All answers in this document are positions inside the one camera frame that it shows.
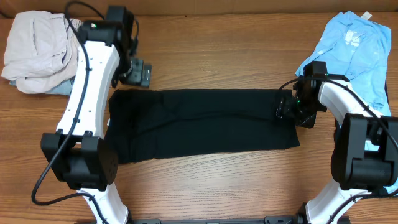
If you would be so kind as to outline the black t-shirt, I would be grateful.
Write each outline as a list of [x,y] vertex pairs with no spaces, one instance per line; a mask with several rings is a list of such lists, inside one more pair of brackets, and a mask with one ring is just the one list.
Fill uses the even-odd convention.
[[290,90],[117,90],[105,140],[119,163],[299,146],[295,122],[275,115]]

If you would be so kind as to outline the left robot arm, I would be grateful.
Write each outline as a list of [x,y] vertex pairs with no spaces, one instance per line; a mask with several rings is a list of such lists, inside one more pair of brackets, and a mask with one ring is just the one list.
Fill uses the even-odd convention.
[[80,45],[78,68],[56,131],[42,135],[46,171],[86,200],[96,223],[131,223],[114,183],[118,156],[104,140],[104,111],[118,83],[150,85],[151,65],[135,58],[139,24],[124,6],[110,6],[73,32]]

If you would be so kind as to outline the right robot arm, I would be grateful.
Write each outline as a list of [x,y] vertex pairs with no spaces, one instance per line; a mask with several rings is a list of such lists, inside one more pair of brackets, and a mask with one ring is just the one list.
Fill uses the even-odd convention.
[[319,111],[331,111],[337,123],[331,157],[332,178],[294,216],[266,217],[265,223],[349,223],[346,211],[360,200],[393,198],[397,190],[397,118],[372,109],[344,75],[328,73],[314,61],[290,81],[294,95],[276,96],[276,116],[292,118],[296,126],[312,128]]

